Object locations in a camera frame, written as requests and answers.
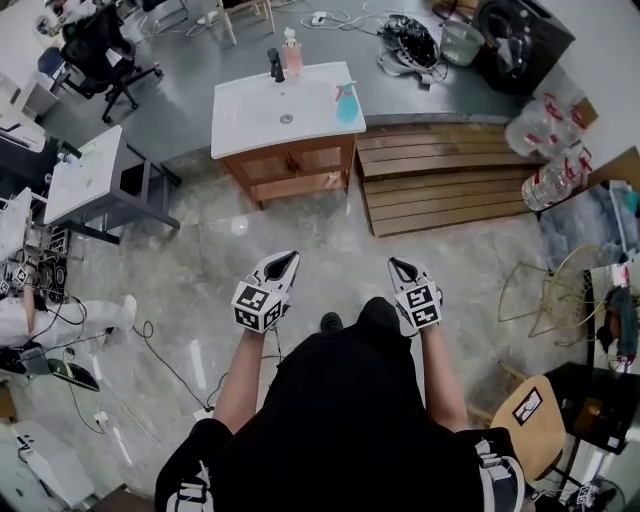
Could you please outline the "pink soap dispenser bottle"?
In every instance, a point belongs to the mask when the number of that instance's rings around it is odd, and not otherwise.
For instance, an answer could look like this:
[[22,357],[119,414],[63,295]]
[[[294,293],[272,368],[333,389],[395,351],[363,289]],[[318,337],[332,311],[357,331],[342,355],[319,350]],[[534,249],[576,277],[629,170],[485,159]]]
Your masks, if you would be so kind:
[[302,45],[298,41],[294,29],[289,27],[285,28],[282,50],[288,76],[294,78],[300,77],[304,68]]

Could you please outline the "light wooden frame chair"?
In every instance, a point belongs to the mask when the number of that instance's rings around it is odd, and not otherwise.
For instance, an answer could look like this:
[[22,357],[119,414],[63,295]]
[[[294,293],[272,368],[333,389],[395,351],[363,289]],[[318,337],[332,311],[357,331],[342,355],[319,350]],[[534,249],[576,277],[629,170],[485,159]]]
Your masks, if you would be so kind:
[[256,17],[264,19],[269,24],[271,34],[276,32],[271,0],[214,0],[214,8],[208,7],[208,1],[201,0],[204,12],[196,20],[196,25],[210,29],[214,22],[221,22],[233,46],[237,45],[237,39],[231,16],[246,10],[252,10]]

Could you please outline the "person's right forearm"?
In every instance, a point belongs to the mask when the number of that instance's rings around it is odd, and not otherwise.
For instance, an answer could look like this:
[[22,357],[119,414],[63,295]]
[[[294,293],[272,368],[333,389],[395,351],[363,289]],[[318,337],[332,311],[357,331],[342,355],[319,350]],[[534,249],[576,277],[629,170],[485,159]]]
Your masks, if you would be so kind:
[[433,421],[452,432],[470,428],[463,388],[457,379],[444,343],[441,327],[420,330],[426,409]]

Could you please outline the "blue plastic sheet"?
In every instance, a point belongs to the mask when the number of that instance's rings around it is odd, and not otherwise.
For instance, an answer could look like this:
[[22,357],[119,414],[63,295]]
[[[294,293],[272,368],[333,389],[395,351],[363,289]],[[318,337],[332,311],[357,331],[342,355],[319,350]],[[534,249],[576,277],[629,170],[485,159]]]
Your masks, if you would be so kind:
[[591,187],[539,213],[538,223],[551,270],[586,245],[602,265],[640,255],[640,194],[626,181]]

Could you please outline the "pale green laundry basket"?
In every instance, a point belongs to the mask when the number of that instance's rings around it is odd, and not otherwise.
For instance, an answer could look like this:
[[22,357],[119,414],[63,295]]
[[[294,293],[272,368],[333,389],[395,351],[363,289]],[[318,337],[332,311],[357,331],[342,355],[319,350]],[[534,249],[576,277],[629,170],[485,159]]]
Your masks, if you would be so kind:
[[450,64],[470,66],[484,44],[482,33],[470,24],[455,20],[442,24],[440,53]]

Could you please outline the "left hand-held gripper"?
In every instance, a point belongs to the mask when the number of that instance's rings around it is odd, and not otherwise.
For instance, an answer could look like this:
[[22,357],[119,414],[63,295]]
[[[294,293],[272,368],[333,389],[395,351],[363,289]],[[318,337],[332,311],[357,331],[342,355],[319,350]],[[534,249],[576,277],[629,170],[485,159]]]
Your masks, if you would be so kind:
[[297,251],[282,251],[261,259],[238,283],[231,301],[235,322],[245,329],[265,333],[282,318],[290,288],[300,263]]

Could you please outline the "white floor cabinet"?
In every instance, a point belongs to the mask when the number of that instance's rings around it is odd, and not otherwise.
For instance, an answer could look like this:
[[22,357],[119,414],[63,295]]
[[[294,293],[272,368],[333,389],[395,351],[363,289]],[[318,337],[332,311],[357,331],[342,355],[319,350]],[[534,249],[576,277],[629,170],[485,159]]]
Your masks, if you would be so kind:
[[35,476],[69,507],[88,509],[95,488],[76,451],[34,421],[11,425],[20,455]]

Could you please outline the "wooden slat platform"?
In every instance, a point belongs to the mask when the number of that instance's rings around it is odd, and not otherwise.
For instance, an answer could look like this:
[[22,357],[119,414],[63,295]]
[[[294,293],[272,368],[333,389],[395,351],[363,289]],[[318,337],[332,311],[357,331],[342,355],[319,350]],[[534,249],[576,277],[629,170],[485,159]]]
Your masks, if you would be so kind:
[[367,130],[356,163],[371,233],[388,237],[527,212],[521,186],[543,160],[513,152],[504,130],[464,123]]

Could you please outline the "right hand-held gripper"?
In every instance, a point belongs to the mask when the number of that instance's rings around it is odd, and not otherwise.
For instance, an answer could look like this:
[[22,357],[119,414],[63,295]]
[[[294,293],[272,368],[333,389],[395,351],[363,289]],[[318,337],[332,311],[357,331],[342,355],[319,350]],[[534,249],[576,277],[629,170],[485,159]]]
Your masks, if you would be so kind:
[[429,279],[426,266],[413,260],[391,257],[388,268],[401,316],[415,329],[439,323],[442,319],[442,294],[436,283]]

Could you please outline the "turquoise sponge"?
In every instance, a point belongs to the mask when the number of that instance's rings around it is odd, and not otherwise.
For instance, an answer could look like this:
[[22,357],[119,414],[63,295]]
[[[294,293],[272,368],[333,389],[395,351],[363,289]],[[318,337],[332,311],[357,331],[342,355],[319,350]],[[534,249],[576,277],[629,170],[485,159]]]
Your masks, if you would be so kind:
[[355,95],[355,85],[356,81],[349,81],[336,86],[336,117],[341,122],[354,122],[358,116],[359,103]]

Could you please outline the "white sink basin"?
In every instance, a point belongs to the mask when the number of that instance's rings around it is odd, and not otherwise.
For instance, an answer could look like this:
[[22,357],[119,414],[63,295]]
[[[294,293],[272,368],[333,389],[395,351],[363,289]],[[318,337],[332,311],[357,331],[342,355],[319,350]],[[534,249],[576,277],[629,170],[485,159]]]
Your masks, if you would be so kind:
[[277,83],[269,73],[217,85],[211,124],[211,157],[222,159],[300,140],[360,134],[360,107],[348,121],[337,114],[344,87],[357,99],[347,64],[308,65],[299,76]]

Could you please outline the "person's left forearm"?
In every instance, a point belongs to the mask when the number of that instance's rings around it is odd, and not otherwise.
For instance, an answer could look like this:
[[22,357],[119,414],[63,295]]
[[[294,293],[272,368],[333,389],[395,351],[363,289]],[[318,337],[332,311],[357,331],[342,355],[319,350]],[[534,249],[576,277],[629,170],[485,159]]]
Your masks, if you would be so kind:
[[264,333],[244,330],[218,395],[213,418],[232,434],[256,414],[264,342]]

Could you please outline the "wooden vanity cabinet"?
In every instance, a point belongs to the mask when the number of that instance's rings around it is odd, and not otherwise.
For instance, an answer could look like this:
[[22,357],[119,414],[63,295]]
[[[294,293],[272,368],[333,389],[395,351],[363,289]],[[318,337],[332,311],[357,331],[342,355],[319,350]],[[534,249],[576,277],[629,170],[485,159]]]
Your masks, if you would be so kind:
[[356,142],[354,134],[307,139],[227,156],[221,162],[262,209],[273,200],[347,191]]

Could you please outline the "black office chair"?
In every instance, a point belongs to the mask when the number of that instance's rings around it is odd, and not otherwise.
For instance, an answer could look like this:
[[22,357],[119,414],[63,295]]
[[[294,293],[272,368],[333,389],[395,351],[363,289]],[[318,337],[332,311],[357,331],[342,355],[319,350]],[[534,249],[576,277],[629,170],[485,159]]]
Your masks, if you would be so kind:
[[78,83],[70,77],[65,77],[63,83],[87,100],[103,94],[107,106],[101,119],[106,124],[111,122],[110,111],[120,96],[124,95],[133,109],[139,107],[129,89],[132,84],[151,74],[163,76],[158,63],[146,69],[137,64],[136,44],[123,36],[113,2],[99,7],[89,17],[65,25],[63,38],[63,60],[82,75]]

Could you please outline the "black washing machine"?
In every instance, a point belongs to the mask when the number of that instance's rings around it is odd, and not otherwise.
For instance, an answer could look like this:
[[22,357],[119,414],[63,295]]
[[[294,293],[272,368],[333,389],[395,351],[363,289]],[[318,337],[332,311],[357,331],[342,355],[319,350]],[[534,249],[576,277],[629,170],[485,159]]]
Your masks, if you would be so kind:
[[533,94],[575,41],[536,0],[480,0],[471,26],[485,39],[476,71],[492,89],[519,96]]

